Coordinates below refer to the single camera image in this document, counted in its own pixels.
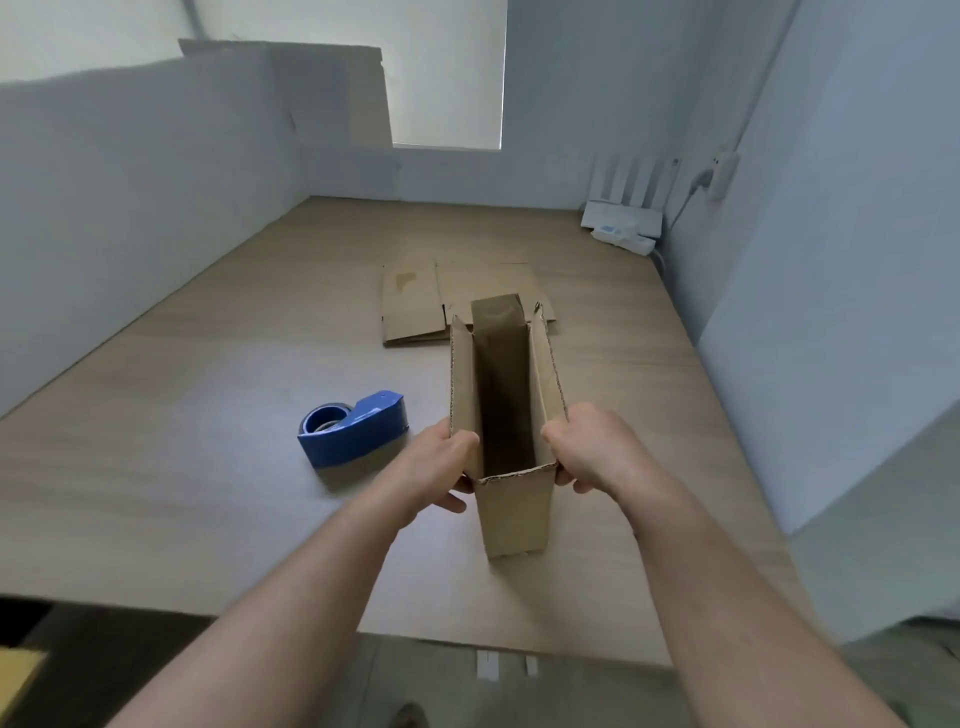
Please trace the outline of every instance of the flattened cardboard box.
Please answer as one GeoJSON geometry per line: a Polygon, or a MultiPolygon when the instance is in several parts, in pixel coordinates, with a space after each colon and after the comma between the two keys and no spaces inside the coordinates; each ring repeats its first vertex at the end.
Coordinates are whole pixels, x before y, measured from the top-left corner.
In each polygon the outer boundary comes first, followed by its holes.
{"type": "Polygon", "coordinates": [[[473,325],[470,303],[516,293],[527,321],[542,303],[547,321],[553,307],[530,266],[511,259],[411,261],[383,272],[381,320],[384,344],[445,339],[454,318],[473,325]]]}
{"type": "Polygon", "coordinates": [[[450,331],[450,432],[469,429],[480,447],[467,463],[488,558],[546,548],[557,462],[540,437],[565,418],[543,306],[527,324],[519,296],[473,302],[471,333],[450,331]]]}

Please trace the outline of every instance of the table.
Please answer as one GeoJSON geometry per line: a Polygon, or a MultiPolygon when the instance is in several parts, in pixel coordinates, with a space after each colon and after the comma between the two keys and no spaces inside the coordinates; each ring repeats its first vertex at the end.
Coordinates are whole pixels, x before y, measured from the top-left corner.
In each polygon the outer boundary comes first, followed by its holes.
{"type": "MultiPolygon", "coordinates": [[[[576,213],[311,199],[0,421],[0,593],[217,614],[370,478],[296,440],[324,401],[389,388],[444,417],[446,342],[385,349],[381,266],[523,254],[550,297],[568,402],[620,412],[774,585],[803,588],[651,262],[576,213]]],[[[378,453],[380,462],[389,452],[378,453]]],[[[554,498],[550,547],[488,562],[473,504],[404,529],[365,632],[653,665],[669,656],[631,530],[554,498]]]]}

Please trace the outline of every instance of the yellow object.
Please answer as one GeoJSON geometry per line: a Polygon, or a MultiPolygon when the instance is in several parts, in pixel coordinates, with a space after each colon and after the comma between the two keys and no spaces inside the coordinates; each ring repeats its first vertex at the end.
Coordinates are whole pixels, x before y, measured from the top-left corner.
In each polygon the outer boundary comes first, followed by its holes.
{"type": "Polygon", "coordinates": [[[30,682],[44,657],[43,652],[32,649],[0,647],[0,718],[30,682]]]}

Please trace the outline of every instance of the power outlet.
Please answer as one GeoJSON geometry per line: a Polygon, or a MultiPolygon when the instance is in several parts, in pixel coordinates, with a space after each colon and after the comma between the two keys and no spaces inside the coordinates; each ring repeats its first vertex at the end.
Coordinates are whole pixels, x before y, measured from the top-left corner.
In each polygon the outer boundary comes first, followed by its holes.
{"type": "Polygon", "coordinates": [[[713,179],[707,188],[708,200],[723,200],[727,197],[727,191],[733,181],[733,174],[736,172],[736,166],[740,163],[740,155],[737,152],[729,152],[721,147],[713,156],[713,179]]]}

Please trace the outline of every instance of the person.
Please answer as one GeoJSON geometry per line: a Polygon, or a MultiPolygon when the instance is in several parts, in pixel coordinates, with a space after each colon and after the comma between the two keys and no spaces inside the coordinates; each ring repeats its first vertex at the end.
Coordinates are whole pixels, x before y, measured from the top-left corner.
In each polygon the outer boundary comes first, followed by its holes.
{"type": "MultiPolygon", "coordinates": [[[[561,465],[558,484],[603,491],[634,530],[700,725],[903,725],[622,419],[576,404],[541,435],[561,465]]],[[[466,510],[450,491],[468,490],[463,468],[478,442],[472,432],[449,436],[446,420],[421,432],[188,645],[111,728],[285,728],[316,716],[397,532],[432,503],[466,510]]],[[[422,722],[415,712],[409,724],[422,722]]]]}

